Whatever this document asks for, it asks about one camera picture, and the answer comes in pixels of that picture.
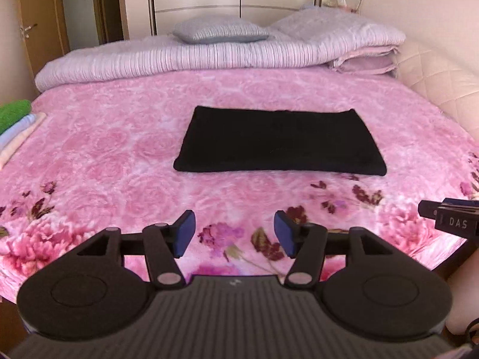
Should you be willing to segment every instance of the black towel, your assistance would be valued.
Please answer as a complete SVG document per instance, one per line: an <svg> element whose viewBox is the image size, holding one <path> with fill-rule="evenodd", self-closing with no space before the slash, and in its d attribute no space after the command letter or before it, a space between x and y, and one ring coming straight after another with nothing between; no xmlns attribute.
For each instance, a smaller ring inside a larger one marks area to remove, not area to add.
<svg viewBox="0 0 479 359"><path fill-rule="evenodd" d="M173 167L195 173L318 170L386 174L369 130L339 113L196 107Z"/></svg>

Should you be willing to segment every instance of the wall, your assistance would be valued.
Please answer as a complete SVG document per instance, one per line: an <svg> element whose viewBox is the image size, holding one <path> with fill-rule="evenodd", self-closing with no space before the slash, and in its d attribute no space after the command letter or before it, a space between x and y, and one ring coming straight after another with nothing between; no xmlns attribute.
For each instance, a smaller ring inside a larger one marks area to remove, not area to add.
<svg viewBox="0 0 479 359"><path fill-rule="evenodd" d="M148 0L124 0L124 4L129 38L142 39L151 36Z"/></svg>
<svg viewBox="0 0 479 359"><path fill-rule="evenodd" d="M98 46L93 0L63 0L63 7L70 49Z"/></svg>
<svg viewBox="0 0 479 359"><path fill-rule="evenodd" d="M0 0L0 103L37 96L18 17L18 0Z"/></svg>
<svg viewBox="0 0 479 359"><path fill-rule="evenodd" d="M364 0L361 14L395 25L479 74L479 0Z"/></svg>

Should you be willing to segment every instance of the pink rose pattern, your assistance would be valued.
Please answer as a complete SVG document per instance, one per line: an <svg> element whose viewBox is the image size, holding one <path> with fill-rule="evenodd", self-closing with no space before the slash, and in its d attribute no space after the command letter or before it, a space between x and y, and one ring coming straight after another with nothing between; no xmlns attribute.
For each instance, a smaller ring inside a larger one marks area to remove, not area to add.
<svg viewBox="0 0 479 359"><path fill-rule="evenodd" d="M197 105L354 108L388 174L178 173L173 161ZM418 217L417 203L479 193L473 139L388 77L345 76L322 67L182 71L65 85L41 95L33 108L48 118L0 179L0 295L13 301L30 274L95 232L111 225L138 232L171 223L186 209L196 213L197 235L178 260L185 277L284 277L293 261L274 234L278 209L298 223L312 221L334 232L363 226L434 268L462 240ZM143 258L125 263L147 277ZM343 263L328 258L322 279Z"/></svg>

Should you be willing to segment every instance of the quilted headboard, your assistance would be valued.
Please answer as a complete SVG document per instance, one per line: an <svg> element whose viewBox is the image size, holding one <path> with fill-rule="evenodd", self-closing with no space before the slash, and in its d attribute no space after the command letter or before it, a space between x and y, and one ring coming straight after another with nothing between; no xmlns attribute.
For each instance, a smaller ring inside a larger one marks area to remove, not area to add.
<svg viewBox="0 0 479 359"><path fill-rule="evenodd" d="M394 56L398 80L427 98L479 141L479 77L408 38Z"/></svg>

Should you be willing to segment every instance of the wooden door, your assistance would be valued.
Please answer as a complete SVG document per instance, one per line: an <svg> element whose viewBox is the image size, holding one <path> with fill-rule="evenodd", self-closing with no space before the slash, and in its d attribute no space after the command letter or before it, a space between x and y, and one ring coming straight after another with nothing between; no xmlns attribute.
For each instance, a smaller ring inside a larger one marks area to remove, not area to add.
<svg viewBox="0 0 479 359"><path fill-rule="evenodd" d="M69 52L62 0L20 0L20 19L34 75Z"/></svg>
<svg viewBox="0 0 479 359"><path fill-rule="evenodd" d="M17 306L4 299L0 302L0 351L10 351L26 337Z"/></svg>

